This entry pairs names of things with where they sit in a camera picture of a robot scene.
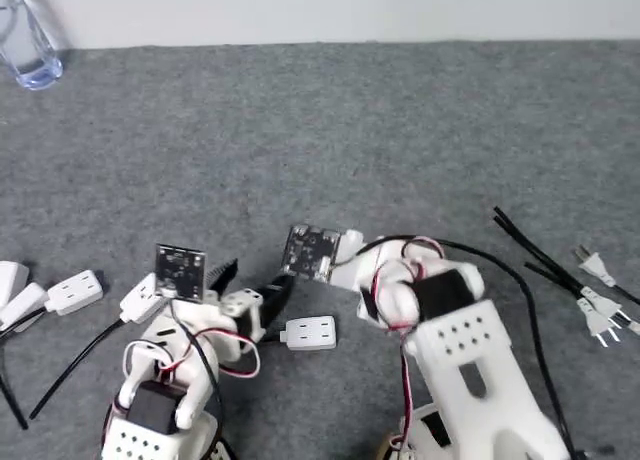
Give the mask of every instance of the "white wall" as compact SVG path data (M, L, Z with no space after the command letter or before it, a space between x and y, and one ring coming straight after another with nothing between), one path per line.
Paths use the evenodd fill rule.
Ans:
M35 0L78 48L640 38L640 0Z

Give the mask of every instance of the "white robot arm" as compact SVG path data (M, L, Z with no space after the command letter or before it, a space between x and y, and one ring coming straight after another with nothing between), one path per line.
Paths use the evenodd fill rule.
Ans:
M493 302L483 300L475 266L445 260L428 238L367 248L360 232L341 235L298 225L289 235L283 269L360 292L358 316L399 330L404 351L416 360L433 403L413 410L403 448L389 449L383 458L569 458L518 367ZM482 378L481 398L463 378L466 365L474 365Z
M108 415L101 458L233 460L231 451L220 437L221 405L213 412L205 407L213 393L220 394L213 388L214 385L217 387L222 369L245 378L258 373L260 363L255 344L284 307L293 279L276 277L269 285L255 291L243 289L222 297L208 290L194 302L195 294L191 293L202 289L204 262L197 265L194 281L188 280L191 278L189 269L194 266L194 259L200 262L203 254L161 247L164 257L173 249L172 258L177 265L174 275L171 268L165 269L169 273L159 270L156 261L159 278L156 292L169 296L169 305L152 321L142 337L131 342L125 350L123 370L126 378ZM188 329L193 338L189 338L183 328ZM193 339L200 345L213 379L193 347ZM251 350L256 354L253 372L223 367Z

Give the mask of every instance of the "circuit board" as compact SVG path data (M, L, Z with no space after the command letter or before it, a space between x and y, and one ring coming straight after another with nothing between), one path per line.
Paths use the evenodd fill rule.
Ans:
M340 232L311 225L291 227L282 258L282 271L289 275L328 282L334 263Z
M206 254L199 250L156 245L156 293L177 300L202 300Z

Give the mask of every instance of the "electrical plug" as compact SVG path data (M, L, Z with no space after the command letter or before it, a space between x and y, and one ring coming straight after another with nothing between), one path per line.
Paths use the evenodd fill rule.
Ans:
M143 323L165 303L166 299L156 294L156 274L150 273L133 287L120 302L120 320Z
M280 342L290 350L327 350L336 347L336 322L331 316L289 320Z
M574 250L576 257L582 262L580 268L592 275L604 283L607 287L615 287L616 281L609 275L607 268L604 266L604 262L600 258L599 253L591 253L584 245L580 245Z
M44 306L49 312L67 315L102 298L102 286L91 270L85 270L47 290Z
M0 309L27 285L29 269L17 262L0 262Z
M37 283L30 283L16 297L0 310L0 331L5 331L18 320L37 309L44 306L47 299L47 292ZM16 332L23 332L33 325L41 315L34 317L15 329Z
M611 338L613 338L616 342L620 341L616 333L611 328L609 319L597 312L587 299L581 298L576 303L587 319L587 327L589 327L589 333L591 333L592 337L596 337L603 347L608 347L607 342L605 342L604 338L602 337L602 335L606 332L609 332Z

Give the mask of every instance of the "black wire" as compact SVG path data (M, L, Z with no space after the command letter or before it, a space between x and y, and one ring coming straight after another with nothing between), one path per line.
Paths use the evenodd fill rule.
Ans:
M13 412L13 416L16 417L16 420L20 424L20 428L22 428L23 430L29 430L27 419L24 418L24 415L22 414L22 410L20 410L20 406L18 405L18 401L16 400L16 397L13 396L13 394L11 393L11 390L9 390L9 387L7 387L7 385L4 383L4 379L2 378L2 375L0 375L0 390L2 390L2 395L4 396L4 399L9 404L9 408L11 409L11 412Z
M628 290L622 288L620 285L614 285L613 289L619 294L621 294L627 300L631 300L633 303L640 306L640 298L636 297L635 295L630 293Z
M204 455L202 455L200 459L200 460L209 460L209 458L213 454L213 451L216 448L216 445L220 441L220 438L222 438L222 424L224 422L224 406L222 404L220 384L218 383L218 380L216 379L216 376L213 373L213 369L211 368L211 365L209 365L207 356L205 355L204 350L202 350L202 346L200 346L200 343L198 343L198 340L196 339L195 335L191 333L189 331L189 328L184 323L182 323L182 321L180 321L180 319L176 316L176 312L173 308L173 299L169 301L169 309L171 310L171 316L173 317L173 320L178 324L180 329L184 332L186 337L189 339L189 343L198 352L198 356L200 357L200 360L202 361L202 364L204 365L204 368L207 371L207 375L209 376L209 381L211 382L211 386L213 387L213 393L216 395L216 402L218 402L218 407L220 409L218 418L216 419L218 422L218 426L216 428L216 432L213 435L213 440L211 440L211 444L209 445L209 448L207 448Z
M38 315L42 315L43 313L45 313L47 311L46 308L44 307L40 307L37 310L34 310L33 312L31 312L28 315L25 315L24 317L22 317L20 320L18 320L15 323L12 323L11 326L9 328L7 328L4 332L0 333L0 340L2 340L3 338L9 336L11 333L13 333L13 331L18 328L20 325L24 325L25 323L27 323L29 320L37 317Z
M363 253L366 253L372 250L373 248L389 241L393 241L393 240L411 241L414 238L416 238L416 235L390 235L388 237L379 238L377 240L374 240L371 243L368 243L367 245L362 247L360 250L358 250L354 255L354 257L362 255ZM542 338L540 336L540 327L538 325L538 316L536 313L535 299L534 299L533 293L531 292L531 289L529 288L529 285L518 272L516 272L509 265L507 265L506 263L504 263L502 260L495 257L494 255L491 255L490 253L484 252L482 250L479 250L474 247L470 247L462 243L452 242L450 240L444 240L444 239L435 239L435 240L436 242L446 247L453 248L455 250L460 250L466 253L470 253L472 255L482 257L485 260L492 262L497 267L502 269L506 274L508 274L511 278L513 278L513 280L515 280L515 282L520 287L520 290L522 291L525 297L525 300L527 302L527 309L529 312L529 323L531 326L531 334L533 338L533 345L536 353L536 359L538 361L540 372L542 373L542 378L544 380L545 387L549 394L549 398L551 399L551 404L556 414L556 418L559 424L560 435L562 437L562 440L564 441L567 451L569 452L569 456L571 460L579 460L580 457L578 456L578 453L576 452L576 449L574 447L573 439L571 437L571 432L569 430L569 426L567 424L567 420L564 416L564 411L562 409L562 404L560 403L560 398L558 397L558 392L556 391L555 385L553 383L553 379L551 378L551 372L549 371L547 360L544 355Z
M522 231L516 227L511 219L499 208L493 209L497 216L494 217L494 221L516 242L520 244L525 250L529 251L534 257L536 257L545 267L561 278L565 283L571 284L578 290L582 289L582 285L573 275L567 272L561 267L555 260L549 255L544 253L535 243L533 243Z
M44 406L47 404L47 402L49 402L49 400L51 400L51 397L53 397L53 395L56 393L58 388L60 388L60 385L62 385L62 383L67 379L67 377L69 375L71 375L71 373L73 373L73 371L80 364L80 362L82 362L82 360L84 360L87 357L87 355L89 355L89 353L91 353L91 351L100 342L102 342L105 338L107 338L115 330L117 330L118 328L120 328L124 324L125 323L122 320L118 319L117 321L115 321L114 323L109 325L100 335L98 335L96 338L94 338L93 341L89 345L87 345L84 348L84 350L82 350L82 352L80 352L80 354L76 358L73 359L73 361L69 364L69 366L65 369L65 371L62 372L62 374L56 379L55 382L53 382L53 384L49 387L49 390L47 390L47 392L40 399L40 401L38 402L36 407L29 414L29 418L31 420L34 420L38 416L38 414L44 408Z
M22 317L17 322L14 322L13 324L11 324L11 326L9 326L4 332L0 333L0 340L3 340L5 338L7 338L20 325L24 325L29 320L37 317L38 315L42 315L46 311L47 311L46 308L40 307L37 310L34 310L33 312L25 315L24 317ZM4 378L2 378L2 375L0 375L0 391L2 391L2 395L4 396L4 399L9 404L9 408L11 409L11 412L13 413L13 416L16 418L16 421L20 424L20 428L22 428L22 430L28 430L29 429L29 425L27 424L27 419L24 418L22 410L20 409L20 406L18 405L18 400L16 399L16 397L13 395L13 393L11 392L11 390L9 389L7 384L5 383Z
M548 272L547 270L545 270L543 268L540 268L539 266L534 265L533 263L530 263L530 262L525 262L524 266L527 267L532 272L537 273L541 277L546 278L547 280L549 280L554 285L557 285L558 287L562 288L563 290L567 290L574 297L576 297L578 299L582 298L582 294L580 293L580 291L577 291L574 288L572 288L571 286L567 285L561 279L559 279L557 276L555 276L553 273Z

